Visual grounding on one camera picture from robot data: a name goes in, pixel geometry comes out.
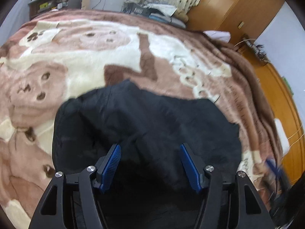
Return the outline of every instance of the black fabric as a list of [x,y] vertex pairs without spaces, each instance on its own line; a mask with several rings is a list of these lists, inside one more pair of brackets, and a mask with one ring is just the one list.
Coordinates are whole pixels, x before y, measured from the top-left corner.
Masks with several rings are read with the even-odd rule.
[[278,195],[270,214],[276,226],[293,221],[291,228],[304,227],[301,225],[304,225],[305,220],[305,172],[288,191]]
[[232,176],[241,161],[238,125],[207,99],[158,96],[124,81],[70,99],[57,112],[57,171],[80,172],[114,143],[121,145],[122,159],[101,197],[110,229],[193,228],[203,196],[188,183],[182,143]]

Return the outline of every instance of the bedding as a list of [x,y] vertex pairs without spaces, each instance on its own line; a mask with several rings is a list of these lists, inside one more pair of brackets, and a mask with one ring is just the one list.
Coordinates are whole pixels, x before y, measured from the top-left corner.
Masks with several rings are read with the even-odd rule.
[[213,102],[239,125],[238,168],[267,202],[264,162],[280,164],[282,148],[254,70],[234,47],[146,18],[67,10],[24,24],[0,48],[0,204],[17,229],[28,227],[55,173],[60,105],[126,79],[157,95]]

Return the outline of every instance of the cabinet door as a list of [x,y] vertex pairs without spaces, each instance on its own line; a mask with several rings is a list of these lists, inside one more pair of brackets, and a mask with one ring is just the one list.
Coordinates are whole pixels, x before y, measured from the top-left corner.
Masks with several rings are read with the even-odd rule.
[[229,8],[237,0],[200,0],[198,6],[192,7],[188,12],[189,30],[215,30],[224,19]]
[[250,38],[258,38],[280,10],[284,0],[238,0],[222,24],[220,31],[231,33],[230,42],[236,44],[246,33]]

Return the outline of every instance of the paw print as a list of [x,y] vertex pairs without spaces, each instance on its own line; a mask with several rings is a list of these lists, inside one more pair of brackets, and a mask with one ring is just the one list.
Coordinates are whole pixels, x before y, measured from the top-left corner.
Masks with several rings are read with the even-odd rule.
[[27,38],[27,41],[30,42],[32,40],[37,40],[38,39],[38,36],[41,36],[43,35],[45,31],[41,31],[39,33],[32,33],[28,38]]

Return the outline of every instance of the blue gripper pad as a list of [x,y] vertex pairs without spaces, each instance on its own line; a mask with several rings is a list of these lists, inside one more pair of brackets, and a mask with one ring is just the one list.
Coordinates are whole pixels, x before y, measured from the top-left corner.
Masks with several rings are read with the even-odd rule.
[[101,186],[100,191],[105,193],[110,188],[112,183],[114,174],[121,160],[121,147],[117,145],[113,145],[108,154],[106,155],[101,167],[104,168],[102,170],[99,169],[98,172],[101,173]]
[[193,154],[187,144],[180,146],[180,158],[192,189],[200,193],[205,188],[204,162]]

